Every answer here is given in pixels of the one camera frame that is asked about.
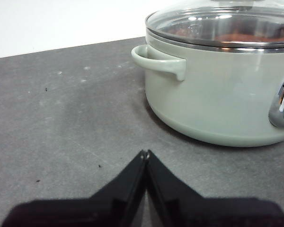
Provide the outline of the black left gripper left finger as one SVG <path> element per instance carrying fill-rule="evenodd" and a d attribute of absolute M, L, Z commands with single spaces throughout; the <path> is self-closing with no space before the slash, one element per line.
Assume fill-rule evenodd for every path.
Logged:
<path fill-rule="evenodd" d="M 145 193 L 147 152 L 137 156 L 91 197 L 34 200 L 16 205 L 4 227 L 128 227 Z"/>

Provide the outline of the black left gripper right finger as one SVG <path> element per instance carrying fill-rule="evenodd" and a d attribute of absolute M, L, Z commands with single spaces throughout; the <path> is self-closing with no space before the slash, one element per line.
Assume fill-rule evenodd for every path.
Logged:
<path fill-rule="evenodd" d="M 284 212 L 257 198 L 206 198 L 147 151 L 148 192 L 166 227 L 284 227 Z"/>

